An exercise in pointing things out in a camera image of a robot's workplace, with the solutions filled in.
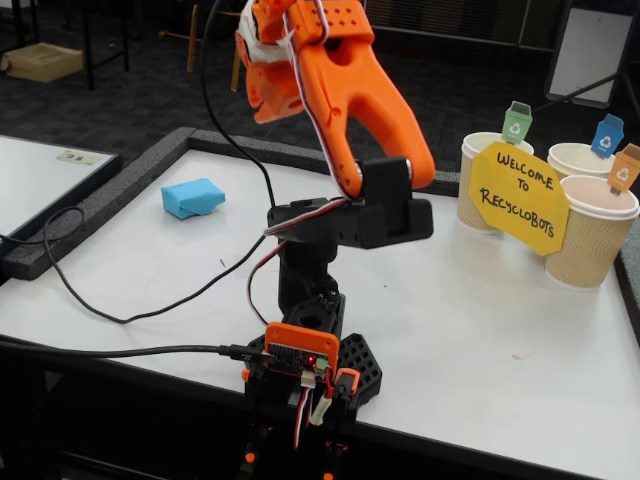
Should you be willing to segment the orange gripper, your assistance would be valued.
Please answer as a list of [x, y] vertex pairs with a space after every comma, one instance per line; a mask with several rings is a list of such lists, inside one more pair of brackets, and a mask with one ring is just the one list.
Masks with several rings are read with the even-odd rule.
[[254, 113], [258, 124], [283, 120], [303, 110], [293, 68], [287, 61], [249, 63], [246, 87], [249, 102], [261, 103]]

